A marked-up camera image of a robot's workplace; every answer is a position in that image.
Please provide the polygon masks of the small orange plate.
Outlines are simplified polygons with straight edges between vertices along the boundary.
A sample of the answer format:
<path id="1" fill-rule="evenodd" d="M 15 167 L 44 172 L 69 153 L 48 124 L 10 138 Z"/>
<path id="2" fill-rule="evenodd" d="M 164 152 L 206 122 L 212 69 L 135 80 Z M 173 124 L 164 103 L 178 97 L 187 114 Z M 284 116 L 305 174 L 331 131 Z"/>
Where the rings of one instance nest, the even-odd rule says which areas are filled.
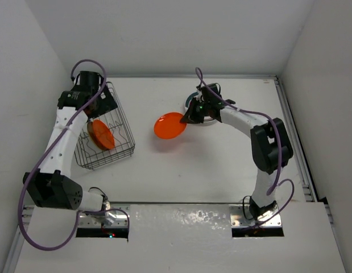
<path id="1" fill-rule="evenodd" d="M 160 139 L 173 139 L 181 135 L 187 128 L 186 123 L 181 123 L 182 117 L 178 112 L 162 115 L 154 124 L 154 134 Z"/>

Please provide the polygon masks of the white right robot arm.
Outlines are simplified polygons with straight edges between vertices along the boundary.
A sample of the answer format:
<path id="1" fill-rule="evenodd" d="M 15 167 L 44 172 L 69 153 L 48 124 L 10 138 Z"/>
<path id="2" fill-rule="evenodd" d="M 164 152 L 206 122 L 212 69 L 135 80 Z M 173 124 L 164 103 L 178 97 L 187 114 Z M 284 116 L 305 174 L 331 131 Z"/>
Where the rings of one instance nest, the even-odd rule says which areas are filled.
<path id="1" fill-rule="evenodd" d="M 272 210 L 276 204 L 275 188 L 282 169 L 293 157 L 293 148 L 284 122 L 280 118 L 255 111 L 241 110 L 232 100 L 224 100 L 218 83 L 198 85 L 189 97 L 181 123 L 202 124 L 205 118 L 229 125 L 249 137 L 257 176 L 249 198 L 249 211 L 254 220 Z"/>

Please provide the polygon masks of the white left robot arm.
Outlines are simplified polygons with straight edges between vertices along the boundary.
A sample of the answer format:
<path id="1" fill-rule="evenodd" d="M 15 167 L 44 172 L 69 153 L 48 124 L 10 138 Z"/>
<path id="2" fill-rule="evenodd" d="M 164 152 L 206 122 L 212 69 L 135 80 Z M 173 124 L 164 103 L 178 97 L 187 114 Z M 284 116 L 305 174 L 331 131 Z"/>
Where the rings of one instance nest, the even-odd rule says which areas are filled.
<path id="1" fill-rule="evenodd" d="M 41 208 L 100 211 L 104 197 L 89 193 L 70 178 L 74 151 L 83 127 L 91 120 L 117 108 L 108 87 L 83 108 L 100 89 L 104 78 L 97 72 L 81 71 L 70 91 L 62 92 L 56 121 L 49 139 L 49 154 L 35 168 L 27 192 Z"/>

